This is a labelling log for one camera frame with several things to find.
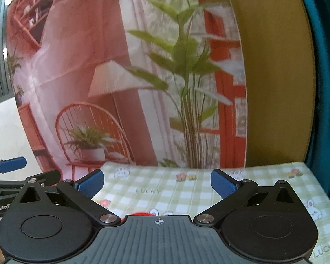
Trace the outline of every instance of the gray ribbed plate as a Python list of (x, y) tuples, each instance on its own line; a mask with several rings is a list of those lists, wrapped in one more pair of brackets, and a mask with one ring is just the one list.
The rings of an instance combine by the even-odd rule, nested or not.
[[(7, 264), (17, 264), (9, 260)], [(94, 242), (62, 264), (253, 264), (234, 254), (212, 228), (187, 216), (129, 216), (103, 228)]]

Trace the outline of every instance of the printed backdrop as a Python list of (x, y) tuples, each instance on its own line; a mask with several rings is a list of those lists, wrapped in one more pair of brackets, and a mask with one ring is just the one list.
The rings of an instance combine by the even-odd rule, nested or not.
[(230, 0), (13, 0), (7, 65), (43, 171), (245, 165)]

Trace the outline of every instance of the black circular cover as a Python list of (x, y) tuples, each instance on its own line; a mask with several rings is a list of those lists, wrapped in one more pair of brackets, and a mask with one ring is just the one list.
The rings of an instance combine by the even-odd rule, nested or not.
[(82, 249), (92, 237), (87, 216), (69, 207), (53, 205), (10, 216), (4, 218), (9, 225), (0, 225), (0, 247), (6, 257), (23, 262), (57, 261)]
[(318, 231), (306, 213), (241, 209), (229, 214), (221, 234), (239, 254), (258, 262), (284, 263), (311, 253)]

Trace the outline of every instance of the white lettering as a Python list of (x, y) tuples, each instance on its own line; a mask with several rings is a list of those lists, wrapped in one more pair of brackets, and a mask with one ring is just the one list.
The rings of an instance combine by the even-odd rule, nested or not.
[(4, 206), (0, 206), (0, 211), (2, 211), (3, 209), (8, 209), (9, 207), (10, 207), (10, 204), (4, 205)]

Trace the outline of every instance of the lampshade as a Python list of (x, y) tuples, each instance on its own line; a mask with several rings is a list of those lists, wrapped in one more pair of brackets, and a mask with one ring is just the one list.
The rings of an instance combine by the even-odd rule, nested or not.
[(144, 87), (145, 85), (143, 80), (137, 79), (116, 61), (111, 60), (95, 68), (88, 97)]

